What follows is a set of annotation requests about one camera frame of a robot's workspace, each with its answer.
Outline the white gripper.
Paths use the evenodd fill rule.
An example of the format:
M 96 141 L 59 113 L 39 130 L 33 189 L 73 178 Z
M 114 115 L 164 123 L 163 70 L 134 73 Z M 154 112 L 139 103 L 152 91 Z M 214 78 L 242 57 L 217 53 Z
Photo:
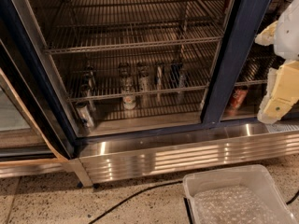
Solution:
M 255 37 L 261 46 L 274 43 L 278 22 L 274 21 Z M 285 116 L 299 101 L 299 62 L 286 61 L 279 69 L 270 68 L 267 75 L 266 95 L 259 107 L 258 121 L 273 124 Z

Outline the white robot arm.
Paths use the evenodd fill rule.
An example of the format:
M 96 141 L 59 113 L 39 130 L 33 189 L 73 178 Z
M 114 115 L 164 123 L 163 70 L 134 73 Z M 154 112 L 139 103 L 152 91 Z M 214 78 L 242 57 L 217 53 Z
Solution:
M 274 124 L 299 101 L 299 0 L 293 0 L 254 42 L 273 45 L 275 54 L 285 60 L 278 69 L 269 69 L 266 95 L 257 115 L 261 123 Z

